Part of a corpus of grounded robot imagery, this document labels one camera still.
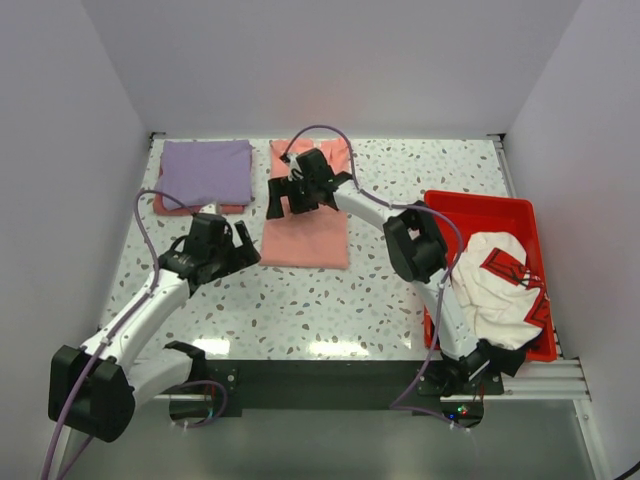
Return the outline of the salmon pink t shirt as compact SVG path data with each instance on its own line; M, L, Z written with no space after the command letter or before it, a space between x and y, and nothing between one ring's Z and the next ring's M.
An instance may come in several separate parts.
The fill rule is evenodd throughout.
M271 141L271 178L285 176L288 167L280 160L288 140ZM323 153L334 173L349 171L348 147L344 140L298 139L290 153L302 153L314 147ZM293 215L288 200L282 201L283 218L266 220L261 241L260 265L346 269L349 266L347 215L326 206Z

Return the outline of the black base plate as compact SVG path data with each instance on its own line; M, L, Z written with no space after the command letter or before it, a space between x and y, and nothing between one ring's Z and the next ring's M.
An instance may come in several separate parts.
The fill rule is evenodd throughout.
M169 391L172 420L203 421L220 412L239 417L246 410L387 410L417 380L400 401L428 409L454 421L479 420L484 398L504 392L499 374L484 371L463 382L452 367L432 360L425 373L411 360L208 360L198 385ZM181 399L182 394L189 400Z

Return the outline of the aluminium table frame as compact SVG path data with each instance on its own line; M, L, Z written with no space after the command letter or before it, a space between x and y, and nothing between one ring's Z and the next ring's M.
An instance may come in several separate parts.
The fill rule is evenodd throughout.
M355 179L356 179L358 185L360 186L360 184L359 184L359 182L357 180L357 176L356 176L355 172L354 171L348 171L348 172L350 172L351 174L353 174L355 176ZM153 266L154 266L153 257L152 257L152 262L153 262L152 263L152 270L153 270ZM449 262L449 264L451 264L453 269L455 268L457 263L458 263L458 257L457 256L454 256L453 261ZM415 291L416 295L421 300L423 309L428 312L427 308L425 307L425 305L423 303L423 300L421 299L419 294L416 292L415 287L413 285L411 285L410 283L406 282L406 281L404 281L404 282L413 288L413 290ZM186 305L193 299L193 297L196 295L196 293L189 299L189 301L186 303ZM188 343L188 344L194 345L194 346L202 349L206 354L206 361L208 361L208 360L232 360L232 361L238 361L238 360L233 360L233 359L229 359L229 358L211 359L211 358L208 357L206 351L203 348L201 348L200 346L198 346L197 344L195 344L195 343ZM432 332L432 343L431 343L431 346L430 346L428 352L426 353L424 359L422 361L420 361L422 363L422 365L420 367L420 372L421 373L425 373L426 372L427 367L428 367L429 363L432 360L441 360L441 361L443 361L443 357L441 355L441 350L440 350L440 345L439 345L439 338L434 335L434 328L433 328L433 332ZM581 368L580 364L575 360L560 360L560 361L550 362L550 363L529 362L529 361L525 360L524 364L520 367L520 369L518 370L517 374L514 377L510 377L510 376L508 376L506 374L499 374L499 375L500 375L500 377L502 379L502 382L503 382L504 392L502 394L500 394L500 395L492 395L492 396L488 396L488 397L486 397L484 399L501 398L501 399L505 399L506 400L506 399L510 399L510 398L515 398L515 399L519 399L519 400L571 400L571 401L575 401L575 400L586 400L586 399L589 398L589 392L588 392L586 380L584 378L584 373L582 371L582 368ZM441 420L441 421L447 423L448 425L450 425L453 428L459 428L459 429L471 428L471 427L475 426L480 421L480 419L479 420L462 419L462 420L454 421L454 420L446 418L445 414L443 412L437 413L435 411L431 411L431 410L428 410L428 409L419 409L419 408L417 408L415 406L412 406L412 405L409 405L409 406L401 405L400 401L403 400L404 397L408 396L409 393L412 391L412 389L414 389L417 386L417 384L418 384L417 380L411 381L410 385L402 392L401 396L396 401L392 402L392 404L390 405L390 407L387 410L408 411L408 412L411 412L411 413L414 413L414 414L427 415L427 416L430 416L432 418ZM217 382L213 381L213 380L208 380L207 383L202 384L202 385L218 386L219 384ZM181 385L181 386L176 387L176 389L180 390L180 389L185 389L187 387L193 387L193 386ZM155 396L151 400L155 399L158 396L169 394L169 391L171 389L164 391L163 393ZM189 428L198 428L198 427L202 427L204 425L207 425L207 424L215 421L216 419L218 419L221 416L224 416L224 415L222 415L222 413L218 412L218 413L214 414L214 416L208 417L207 419L205 419L203 421L189 420L189 419L184 420L184 421L185 421L185 424L186 424L187 427L189 427Z

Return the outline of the folded purple t shirt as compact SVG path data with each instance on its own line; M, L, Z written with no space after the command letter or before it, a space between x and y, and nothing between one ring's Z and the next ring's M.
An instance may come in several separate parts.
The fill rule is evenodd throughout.
M247 205L252 200L252 146L247 140L166 141L156 189L167 211L183 205Z

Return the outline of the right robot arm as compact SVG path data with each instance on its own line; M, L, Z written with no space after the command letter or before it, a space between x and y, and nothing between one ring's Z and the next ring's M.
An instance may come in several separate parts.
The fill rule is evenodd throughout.
M380 230L394 272L415 287L431 315L448 386L459 393L469 392L480 382L489 356L453 290L453 267L436 222L445 216L422 201L396 205L374 197L358 185L353 174L334 172L317 148L299 154L285 152L280 162L285 174L268 181L267 218L282 218L287 201L294 215L326 206Z

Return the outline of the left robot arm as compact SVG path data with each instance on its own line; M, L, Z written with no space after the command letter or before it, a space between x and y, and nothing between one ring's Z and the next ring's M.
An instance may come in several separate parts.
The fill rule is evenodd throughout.
M161 255L125 309L79 347L62 346L50 368L48 416L104 442L125 431L135 411L171 388L207 383L205 352L171 341L160 356L138 356L162 324L196 291L260 261L244 222L196 214L187 234Z

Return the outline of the white t shirt red print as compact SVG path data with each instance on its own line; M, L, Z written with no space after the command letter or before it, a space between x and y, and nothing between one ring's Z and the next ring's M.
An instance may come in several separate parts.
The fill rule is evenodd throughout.
M550 319L544 282L526 265L527 253L508 232L477 232L452 274L467 324L491 345L518 350Z

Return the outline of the folded dark pink t shirt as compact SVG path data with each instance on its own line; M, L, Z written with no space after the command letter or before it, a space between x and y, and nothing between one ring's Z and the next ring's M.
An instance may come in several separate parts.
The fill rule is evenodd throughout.
M207 213L206 206L217 203L222 214L241 214L252 198L251 170L246 168L199 168L162 170L155 184L153 211L161 216L186 216Z

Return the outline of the red plastic bin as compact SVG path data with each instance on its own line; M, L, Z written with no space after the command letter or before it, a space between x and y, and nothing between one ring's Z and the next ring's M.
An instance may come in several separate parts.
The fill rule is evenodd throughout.
M525 199L429 190L424 194L427 206L449 218L461 233L463 248L478 232L508 232L526 252L526 266L547 284L533 205ZM442 220L436 220L447 243L449 262L457 252L457 237ZM527 351L528 361L553 362L559 347L551 314L545 319L541 335Z

